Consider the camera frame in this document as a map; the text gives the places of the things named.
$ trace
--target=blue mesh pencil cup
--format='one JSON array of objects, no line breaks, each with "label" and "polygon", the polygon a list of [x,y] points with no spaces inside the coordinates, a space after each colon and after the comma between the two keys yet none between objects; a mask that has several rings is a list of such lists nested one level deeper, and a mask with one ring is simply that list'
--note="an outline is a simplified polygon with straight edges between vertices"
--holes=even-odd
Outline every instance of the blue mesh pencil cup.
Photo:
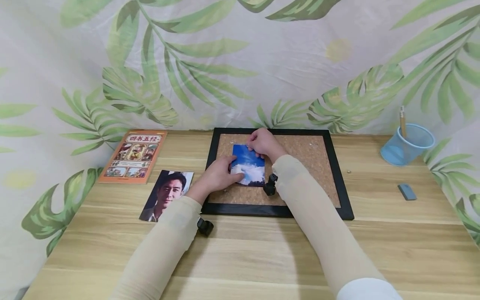
[{"label": "blue mesh pencil cup", "polygon": [[394,166],[406,166],[423,151],[435,144],[433,134],[417,124],[405,125],[407,138],[400,133],[400,126],[395,134],[380,150],[380,154],[388,163]]}]

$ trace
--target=gray eraser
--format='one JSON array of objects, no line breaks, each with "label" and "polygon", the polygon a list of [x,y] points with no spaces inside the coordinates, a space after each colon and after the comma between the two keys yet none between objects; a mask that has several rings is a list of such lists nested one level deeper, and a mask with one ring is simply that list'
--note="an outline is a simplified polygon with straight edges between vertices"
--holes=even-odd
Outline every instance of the gray eraser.
[{"label": "gray eraser", "polygon": [[398,188],[402,192],[402,195],[405,198],[405,200],[410,201],[410,200],[417,199],[417,196],[415,195],[412,188],[408,184],[406,183],[399,184]]}]

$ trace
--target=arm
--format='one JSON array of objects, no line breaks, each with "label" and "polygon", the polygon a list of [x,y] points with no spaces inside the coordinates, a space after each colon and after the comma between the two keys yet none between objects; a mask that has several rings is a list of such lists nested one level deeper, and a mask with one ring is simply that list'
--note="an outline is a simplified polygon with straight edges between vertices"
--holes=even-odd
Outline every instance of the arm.
[{"label": "arm", "polygon": [[195,237],[201,208],[199,202],[186,196],[172,201],[128,261],[111,300],[160,298]]},{"label": "arm", "polygon": [[221,157],[213,162],[185,196],[171,202],[131,256],[110,300],[160,299],[195,237],[206,197],[242,180],[243,174],[228,173],[228,165],[234,159]]},{"label": "arm", "polygon": [[278,176],[278,193],[317,253],[334,295],[355,279],[385,280],[301,162],[283,155],[273,170]]},{"label": "arm", "polygon": [[401,299],[363,252],[323,188],[300,161],[288,155],[267,129],[258,129],[249,149],[270,157],[276,189],[312,244],[338,300]]}]

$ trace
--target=blue sky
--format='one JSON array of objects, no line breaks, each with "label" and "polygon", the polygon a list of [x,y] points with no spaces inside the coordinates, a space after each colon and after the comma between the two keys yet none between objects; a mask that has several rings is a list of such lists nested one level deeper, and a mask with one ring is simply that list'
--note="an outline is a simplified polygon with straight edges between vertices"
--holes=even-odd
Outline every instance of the blue sky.
[{"label": "blue sky", "polygon": [[249,184],[250,181],[262,181],[265,178],[265,160],[256,157],[254,151],[248,151],[245,145],[233,145],[233,155],[237,159],[232,162],[231,173],[244,173],[245,178],[240,182]]}]

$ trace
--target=wooden table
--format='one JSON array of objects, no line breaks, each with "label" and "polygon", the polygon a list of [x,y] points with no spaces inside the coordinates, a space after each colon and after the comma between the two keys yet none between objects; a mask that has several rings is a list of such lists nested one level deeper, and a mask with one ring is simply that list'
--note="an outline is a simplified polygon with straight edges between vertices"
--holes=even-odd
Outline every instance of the wooden table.
[{"label": "wooden table", "polygon": [[[138,216],[162,169],[203,172],[211,132],[169,132],[145,185],[96,184],[25,300],[107,299],[154,224]],[[479,299],[480,253],[420,159],[397,168],[379,154],[388,137],[333,136],[355,213],[350,230],[404,299]],[[411,185],[405,201],[397,185]],[[333,299],[294,219],[205,216],[162,299]]]}]

